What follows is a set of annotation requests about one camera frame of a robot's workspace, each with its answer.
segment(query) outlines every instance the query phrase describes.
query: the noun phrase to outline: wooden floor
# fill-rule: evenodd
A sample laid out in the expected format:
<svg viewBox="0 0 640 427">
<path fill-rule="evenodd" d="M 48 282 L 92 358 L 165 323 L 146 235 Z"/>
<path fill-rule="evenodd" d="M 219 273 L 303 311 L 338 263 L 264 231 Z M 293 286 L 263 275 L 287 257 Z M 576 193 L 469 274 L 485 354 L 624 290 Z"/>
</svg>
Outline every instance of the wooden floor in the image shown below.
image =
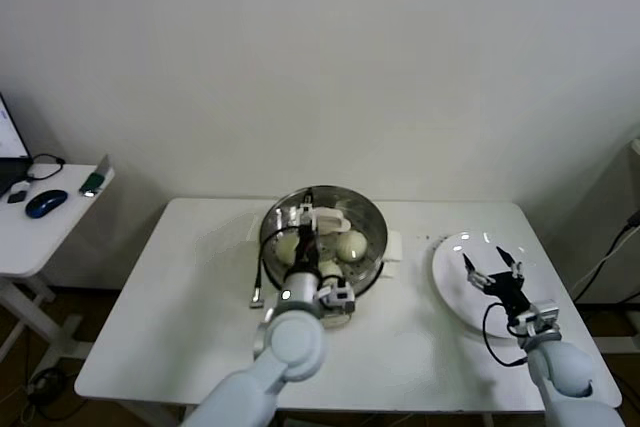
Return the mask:
<svg viewBox="0 0 640 427">
<path fill-rule="evenodd" d="M 62 320 L 70 313 L 84 315 L 76 338 L 78 340 L 93 341 L 98 336 L 113 304 L 117 293 L 103 291 L 63 291 L 52 304 L 45 305 L 45 311 L 56 321 Z M 9 333 L 15 318 L 0 308 L 0 338 Z M 588 326 L 594 335 L 629 335 L 632 327 L 624 317 L 611 313 L 594 315 L 588 321 Z M 44 354 L 46 344 L 35 334 L 29 335 L 29 372 L 35 368 L 37 361 Z M 27 360 L 27 335 L 22 334 L 7 358 L 0 363 L 0 427 L 20 426 L 20 414 L 26 405 L 26 395 L 18 390 L 9 398 L 5 397 L 12 391 L 24 385 L 25 361 Z M 606 357 L 609 367 L 620 377 L 629 382 L 636 391 L 640 392 L 640 355 L 611 355 Z M 82 364 L 80 361 L 63 361 L 59 366 L 67 373 L 77 373 Z M 73 393 L 73 379 L 70 379 L 63 397 L 49 406 L 45 412 L 49 417 L 61 417 L 80 405 L 82 399 Z M 640 407 L 640 398 L 635 399 Z M 625 398 L 620 408 L 627 427 L 640 427 L 640 413 L 635 410 L 631 402 Z M 302 420 L 327 426 L 349 427 L 476 427 L 482 426 L 480 415 L 421 415 L 408 416 L 372 414 L 372 413 L 294 413 L 278 412 L 272 422 L 273 426 L 297 426 L 293 420 Z M 496 427 L 534 427 L 544 425 L 541 415 L 498 415 L 494 416 Z M 132 414 L 113 402 L 89 401 L 77 414 L 64 422 L 50 422 L 38 414 L 34 415 L 31 423 L 33 427 L 47 425 L 61 426 L 95 426 L 95 427 L 137 427 L 145 425 Z"/>
</svg>

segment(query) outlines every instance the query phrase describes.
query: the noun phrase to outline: blue mouse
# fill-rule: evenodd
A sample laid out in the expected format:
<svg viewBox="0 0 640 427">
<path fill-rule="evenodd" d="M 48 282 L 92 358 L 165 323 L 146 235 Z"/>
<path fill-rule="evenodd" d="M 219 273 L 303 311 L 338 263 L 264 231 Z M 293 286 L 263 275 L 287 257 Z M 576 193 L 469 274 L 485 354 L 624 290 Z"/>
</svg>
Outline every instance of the blue mouse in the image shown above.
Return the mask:
<svg viewBox="0 0 640 427">
<path fill-rule="evenodd" d="M 31 199 L 24 211 L 32 219 L 39 219 L 62 204 L 67 197 L 69 194 L 64 190 L 47 190 Z"/>
</svg>

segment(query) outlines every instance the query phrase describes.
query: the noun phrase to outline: table leg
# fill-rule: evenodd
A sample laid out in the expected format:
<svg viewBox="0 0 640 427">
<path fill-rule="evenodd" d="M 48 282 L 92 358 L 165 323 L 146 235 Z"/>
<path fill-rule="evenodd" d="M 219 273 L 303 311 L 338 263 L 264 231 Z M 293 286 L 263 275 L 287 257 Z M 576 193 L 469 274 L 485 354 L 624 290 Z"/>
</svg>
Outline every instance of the table leg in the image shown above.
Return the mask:
<svg viewBox="0 0 640 427">
<path fill-rule="evenodd" d="M 38 308 L 38 299 L 42 301 L 42 297 L 38 296 L 36 302 L 32 302 L 11 282 L 0 279 L 0 305 L 50 344 L 34 372 L 53 367 L 61 357 L 86 359 L 93 343 L 78 342 L 72 337 L 82 317 L 70 315 L 61 327 Z"/>
<path fill-rule="evenodd" d="M 43 297 L 38 295 L 33 300 L 33 303 L 35 305 L 40 305 L 43 300 L 44 300 Z M 0 346 L 0 362 L 2 362 L 4 358 L 7 356 L 7 354 L 11 350 L 11 347 L 13 347 L 13 344 L 16 343 L 16 341 L 20 337 L 20 334 L 22 334 L 22 332 L 24 331 L 24 328 L 25 328 L 24 322 L 22 320 L 18 320 L 16 325 L 13 327 L 13 329 L 11 329 L 11 332 L 9 332 L 9 335 Z"/>
<path fill-rule="evenodd" d="M 482 425 L 484 427 L 493 427 L 493 415 L 482 414 Z"/>
<path fill-rule="evenodd" d="M 38 275 L 24 279 L 24 283 L 32 290 L 32 292 L 42 296 L 47 302 L 53 302 L 56 294 L 49 288 L 47 284 Z"/>
<path fill-rule="evenodd" d="M 178 420 L 159 404 L 128 400 L 120 400 L 118 404 L 151 427 L 175 427 L 178 425 Z"/>
</svg>

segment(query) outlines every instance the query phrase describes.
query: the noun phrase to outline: white egg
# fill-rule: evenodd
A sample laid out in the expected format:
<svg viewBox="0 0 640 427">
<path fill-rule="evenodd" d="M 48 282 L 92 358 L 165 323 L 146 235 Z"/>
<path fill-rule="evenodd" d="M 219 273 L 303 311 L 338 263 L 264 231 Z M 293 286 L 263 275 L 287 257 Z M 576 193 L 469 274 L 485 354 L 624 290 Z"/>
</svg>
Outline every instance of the white egg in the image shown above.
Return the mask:
<svg viewBox="0 0 640 427">
<path fill-rule="evenodd" d="M 357 230 L 350 230 L 338 237 L 336 253 L 344 262 L 357 262 L 367 252 L 367 238 Z"/>
<path fill-rule="evenodd" d="M 328 277 L 330 275 L 343 277 L 342 269 L 333 260 L 323 260 L 318 264 L 318 270 L 320 271 L 320 275 L 322 276 L 322 278 Z M 338 282 L 338 279 L 332 277 L 331 279 L 327 280 L 326 284 L 323 285 L 335 284 L 336 282 Z"/>
<path fill-rule="evenodd" d="M 276 257 L 284 265 L 291 267 L 296 261 L 296 247 L 300 238 L 296 232 L 284 234 L 276 242 Z"/>
</svg>

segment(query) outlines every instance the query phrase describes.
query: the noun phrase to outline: white table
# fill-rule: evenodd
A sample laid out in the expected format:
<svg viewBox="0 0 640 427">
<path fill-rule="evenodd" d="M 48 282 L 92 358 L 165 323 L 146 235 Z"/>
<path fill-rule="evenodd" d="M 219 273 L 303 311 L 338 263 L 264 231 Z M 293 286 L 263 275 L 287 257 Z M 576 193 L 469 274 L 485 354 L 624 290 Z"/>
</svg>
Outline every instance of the white table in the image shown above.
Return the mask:
<svg viewBox="0 0 640 427">
<path fill-rule="evenodd" d="M 171 201 L 96 340 L 76 391 L 101 399 L 198 404 L 224 376 L 246 367 L 263 315 L 248 308 L 258 235 L 254 228 L 251 241 L 245 241 L 252 217 L 248 214 L 259 221 L 272 204 Z M 401 232 L 404 260 L 393 278 L 380 279 L 358 299 L 356 314 L 346 327 L 327 331 L 326 363 L 312 379 L 287 386 L 280 408 L 543 410 L 526 366 L 505 369 L 496 364 L 481 335 L 457 320 L 434 290 L 430 271 L 435 247 L 447 235 L 481 229 L 499 232 L 528 250 L 537 268 L 526 275 L 546 279 L 548 297 L 560 307 L 564 339 L 591 355 L 604 399 L 614 407 L 620 404 L 620 391 L 516 205 L 376 204 L 389 228 Z M 207 262 L 213 252 L 223 250 L 216 249 L 216 242 L 222 247 L 237 245 Z M 493 343 L 504 359 L 522 355 L 515 341 Z"/>
<path fill-rule="evenodd" d="M 55 164 L 36 164 L 31 173 L 43 176 L 56 167 Z M 0 305 L 19 319 L 0 347 L 0 361 L 25 325 L 50 343 L 34 372 L 55 365 L 61 357 L 84 359 L 91 349 L 91 343 L 77 342 L 72 338 L 82 320 L 81 316 L 70 315 L 59 326 L 39 309 L 43 301 L 50 302 L 55 295 L 37 274 L 96 199 L 100 198 L 100 195 L 88 198 L 78 193 L 94 169 L 95 165 L 66 164 L 54 177 L 34 182 L 24 202 L 8 204 L 8 193 L 0 197 Z M 111 171 L 103 189 L 111 182 L 113 175 Z M 52 189 L 67 191 L 69 197 L 66 202 L 40 219 L 27 217 L 25 205 L 41 192 Z M 29 300 L 16 288 L 16 281 L 27 284 L 37 294 L 36 298 Z"/>
</svg>

